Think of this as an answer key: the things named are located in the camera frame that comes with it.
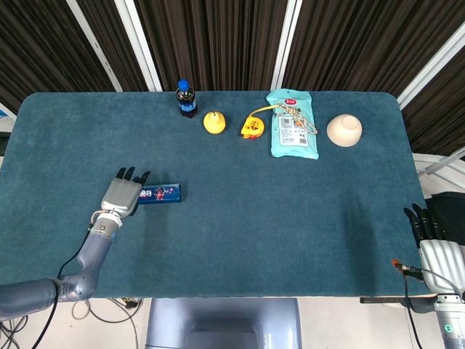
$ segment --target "blue bottle cap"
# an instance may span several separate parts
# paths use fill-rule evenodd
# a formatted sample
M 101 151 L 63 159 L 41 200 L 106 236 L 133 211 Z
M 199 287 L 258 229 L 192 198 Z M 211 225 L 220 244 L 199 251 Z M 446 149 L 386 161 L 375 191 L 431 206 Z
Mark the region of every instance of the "blue bottle cap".
M 189 81 L 187 81 L 186 79 L 179 80 L 178 83 L 177 83 L 177 88 L 181 92 L 189 91 Z

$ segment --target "robotic arm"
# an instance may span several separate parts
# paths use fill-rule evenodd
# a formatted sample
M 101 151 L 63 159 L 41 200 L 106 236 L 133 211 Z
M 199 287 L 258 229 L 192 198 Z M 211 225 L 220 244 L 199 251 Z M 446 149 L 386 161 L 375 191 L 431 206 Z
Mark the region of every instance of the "robotic arm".
M 404 209 L 411 222 L 421 258 L 421 269 L 397 264 L 407 273 L 422 273 L 428 288 L 437 294 L 434 310 L 446 349 L 465 348 L 465 248 L 448 239 L 432 212 L 413 205 Z
M 0 322 L 47 309 L 55 300 L 75 302 L 92 297 L 103 261 L 123 225 L 121 220 L 137 210 L 137 199 L 150 174 L 145 172 L 131 181 L 133 171 L 134 167 L 119 170 L 103 197 L 102 210 L 92 215 L 90 231 L 77 254 L 82 271 L 61 276 L 61 269 L 54 279 L 0 285 Z

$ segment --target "teal tablecloth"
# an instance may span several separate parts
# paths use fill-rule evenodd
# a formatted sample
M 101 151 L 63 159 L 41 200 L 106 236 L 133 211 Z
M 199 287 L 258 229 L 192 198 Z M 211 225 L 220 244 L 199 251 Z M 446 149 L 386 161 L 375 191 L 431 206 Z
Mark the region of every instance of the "teal tablecloth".
M 310 93 L 317 161 L 271 157 L 268 129 L 239 137 L 267 92 L 199 92 L 194 119 L 169 92 L 30 96 L 0 170 L 0 283 L 56 275 L 118 169 L 134 165 L 147 183 L 181 183 L 183 202 L 124 220 L 98 297 L 402 294 L 390 261 L 419 265 L 403 207 L 424 201 L 397 102 Z M 203 129 L 212 110 L 227 117 L 221 135 Z M 352 148 L 326 135 L 340 113 L 363 124 Z M 268 125 L 271 112 L 260 116 Z

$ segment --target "curtain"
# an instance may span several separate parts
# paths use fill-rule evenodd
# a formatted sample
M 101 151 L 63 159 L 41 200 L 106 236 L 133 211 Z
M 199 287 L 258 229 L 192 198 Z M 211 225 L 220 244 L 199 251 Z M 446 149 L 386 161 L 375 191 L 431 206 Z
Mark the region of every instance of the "curtain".
M 123 91 L 147 91 L 114 0 L 78 0 Z
M 163 89 L 269 89 L 286 0 L 138 0 Z
M 463 0 L 304 0 L 283 86 L 398 96 L 465 21 Z
M 414 152 L 450 155 L 465 146 L 465 48 L 407 104 L 403 115 Z
M 34 92 L 113 91 L 61 0 L 0 1 L 0 101 L 16 113 Z

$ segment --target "snack bag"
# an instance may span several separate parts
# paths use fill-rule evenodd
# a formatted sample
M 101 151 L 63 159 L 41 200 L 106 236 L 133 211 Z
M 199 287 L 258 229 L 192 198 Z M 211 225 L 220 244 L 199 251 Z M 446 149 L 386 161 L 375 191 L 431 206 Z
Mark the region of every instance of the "snack bag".
M 309 92 L 276 89 L 267 96 L 270 105 L 280 105 L 272 116 L 271 154 L 318 159 L 312 98 Z

